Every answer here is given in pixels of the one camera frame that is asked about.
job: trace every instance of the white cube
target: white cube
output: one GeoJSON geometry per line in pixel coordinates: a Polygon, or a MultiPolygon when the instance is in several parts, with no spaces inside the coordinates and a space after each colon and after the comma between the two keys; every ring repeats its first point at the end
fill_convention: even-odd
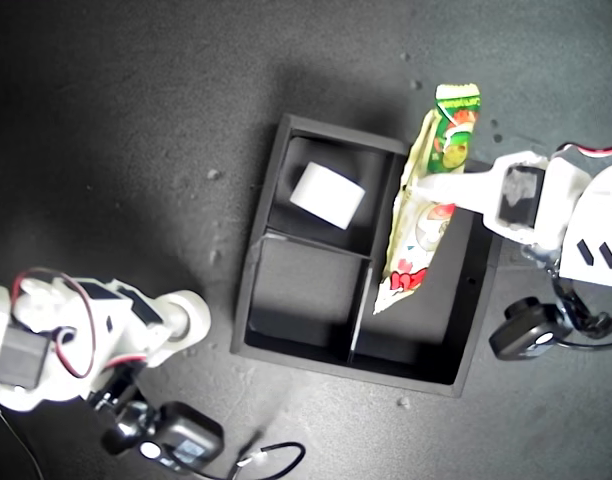
{"type": "Polygon", "coordinates": [[[291,203],[343,230],[348,228],[364,189],[346,177],[310,162],[290,196],[291,203]]]}

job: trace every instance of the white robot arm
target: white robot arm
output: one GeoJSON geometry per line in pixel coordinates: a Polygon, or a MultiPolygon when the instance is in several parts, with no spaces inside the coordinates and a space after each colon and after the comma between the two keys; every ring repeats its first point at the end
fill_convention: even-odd
{"type": "Polygon", "coordinates": [[[193,292],[151,299],[118,280],[29,270],[10,295],[0,286],[0,405],[29,411],[81,397],[115,417],[102,438],[110,454],[135,448],[176,473],[201,471],[223,450],[221,426],[179,402],[153,407],[134,380],[204,339],[210,324],[193,292]]]}
{"type": "Polygon", "coordinates": [[[24,293],[14,292],[13,316],[39,335],[8,328],[11,304],[0,287],[0,404],[12,410],[29,411],[42,400],[86,399],[112,367],[131,361],[157,367],[210,329],[206,302],[189,291],[150,299],[118,280],[57,276],[52,283],[27,277],[18,283],[24,293]],[[4,337],[2,328],[8,330],[4,337]],[[34,360],[41,369],[28,368],[34,360]]]}
{"type": "Polygon", "coordinates": [[[498,158],[488,172],[430,175],[416,186],[427,200],[481,213],[486,227],[523,244],[527,256],[551,276],[557,304],[519,300],[491,336],[491,347],[503,360],[535,358],[553,345],[612,348],[612,343],[564,340],[573,331],[591,339],[612,333],[612,317],[592,315],[572,286],[572,280],[612,286],[612,166],[591,178],[561,157],[571,147],[587,156],[612,155],[612,149],[575,145],[551,160],[526,151],[498,158]]]}

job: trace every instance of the colorful snack package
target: colorful snack package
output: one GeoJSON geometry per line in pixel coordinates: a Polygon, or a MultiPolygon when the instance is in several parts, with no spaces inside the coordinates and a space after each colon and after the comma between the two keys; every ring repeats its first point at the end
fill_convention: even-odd
{"type": "Polygon", "coordinates": [[[454,205],[438,205],[417,196],[415,186],[427,173],[464,171],[481,97],[477,85],[469,84],[440,85],[435,98],[436,109],[424,117],[393,204],[374,314],[412,295],[421,285],[455,210],[454,205]]]}

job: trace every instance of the black wire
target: black wire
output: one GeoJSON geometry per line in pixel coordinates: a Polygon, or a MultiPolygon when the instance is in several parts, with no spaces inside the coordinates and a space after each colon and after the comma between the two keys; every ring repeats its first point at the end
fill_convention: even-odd
{"type": "MultiPolygon", "coordinates": [[[[299,442],[284,442],[284,443],[277,443],[275,445],[269,445],[267,447],[262,447],[260,448],[260,451],[266,453],[266,452],[272,452],[273,450],[280,450],[282,448],[290,448],[290,447],[294,447],[297,448],[299,450],[299,454],[297,455],[297,457],[295,457],[295,460],[292,461],[292,463],[290,465],[288,465],[286,468],[284,468],[282,471],[271,475],[270,477],[264,477],[264,478],[259,478],[257,480],[279,480],[281,478],[284,478],[286,475],[288,475],[290,472],[292,472],[297,465],[299,465],[301,463],[301,461],[304,459],[304,457],[306,456],[306,447],[304,447],[304,445],[302,445],[299,442]]],[[[208,480],[236,480],[237,475],[239,475],[239,472],[242,471],[246,465],[243,466],[239,466],[238,463],[241,462],[242,460],[244,460],[246,457],[242,457],[240,459],[237,460],[236,464],[235,464],[235,468],[233,469],[233,472],[231,475],[229,475],[229,477],[226,478],[220,478],[220,477],[214,477],[212,475],[209,475],[207,473],[204,473],[200,470],[197,470],[193,467],[191,467],[190,465],[188,465],[186,462],[184,462],[183,460],[181,460],[177,455],[175,455],[175,453],[172,451],[172,449],[167,449],[168,454],[170,455],[170,457],[172,458],[172,460],[179,465],[180,467],[189,470],[191,472],[193,472],[195,475],[197,475],[200,478],[205,478],[208,480]]]]}
{"type": "Polygon", "coordinates": [[[10,422],[6,419],[6,417],[4,417],[4,414],[1,411],[1,409],[0,409],[0,419],[2,420],[2,422],[4,422],[4,425],[6,425],[6,427],[8,428],[10,433],[13,435],[15,440],[17,440],[19,445],[23,448],[24,452],[28,455],[28,458],[30,459],[30,461],[33,464],[33,469],[35,470],[35,474],[36,474],[38,480],[45,480],[46,477],[44,476],[44,472],[42,472],[42,469],[39,466],[39,461],[37,460],[37,457],[35,456],[35,453],[32,451],[30,445],[28,445],[27,442],[25,442],[22,439],[21,435],[18,434],[15,431],[15,429],[10,424],[10,422]]]}
{"type": "Polygon", "coordinates": [[[560,347],[569,348],[571,350],[581,350],[583,352],[601,352],[605,350],[612,350],[612,342],[610,343],[596,343],[596,344],[584,344],[584,343],[572,343],[565,340],[556,339],[555,343],[560,347]]]}

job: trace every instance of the black tray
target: black tray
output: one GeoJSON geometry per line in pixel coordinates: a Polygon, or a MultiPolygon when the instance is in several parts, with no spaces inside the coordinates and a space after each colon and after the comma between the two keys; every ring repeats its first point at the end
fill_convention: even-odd
{"type": "Polygon", "coordinates": [[[242,274],[233,353],[459,396],[501,242],[481,216],[457,210],[420,289],[373,315],[407,154],[397,140],[284,116],[242,274]],[[310,161],[366,191],[347,230],[289,202],[310,161]]]}

